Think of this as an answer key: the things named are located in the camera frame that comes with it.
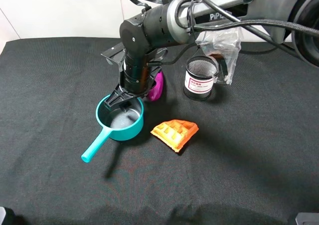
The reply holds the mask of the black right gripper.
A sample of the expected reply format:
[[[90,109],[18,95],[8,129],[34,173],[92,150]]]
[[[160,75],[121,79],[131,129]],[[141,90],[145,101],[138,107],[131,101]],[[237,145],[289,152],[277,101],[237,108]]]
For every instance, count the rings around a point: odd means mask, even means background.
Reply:
[[[109,110],[119,106],[123,113],[128,113],[129,110],[134,108],[134,100],[128,100],[128,94],[134,97],[147,95],[155,86],[155,77],[160,71],[160,66],[152,67],[137,62],[127,64],[124,61],[120,67],[119,79],[122,91],[119,89],[114,90],[104,100],[104,106]]]

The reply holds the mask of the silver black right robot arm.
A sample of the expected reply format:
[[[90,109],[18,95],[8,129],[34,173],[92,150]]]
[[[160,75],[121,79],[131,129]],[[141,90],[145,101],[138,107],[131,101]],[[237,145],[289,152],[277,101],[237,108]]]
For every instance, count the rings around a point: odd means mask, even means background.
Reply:
[[[142,12],[120,25],[121,43],[105,51],[109,63],[123,51],[119,83],[103,100],[108,110],[146,96],[164,60],[161,48],[195,45],[201,32],[242,27],[276,48],[319,64],[319,0],[130,0]]]

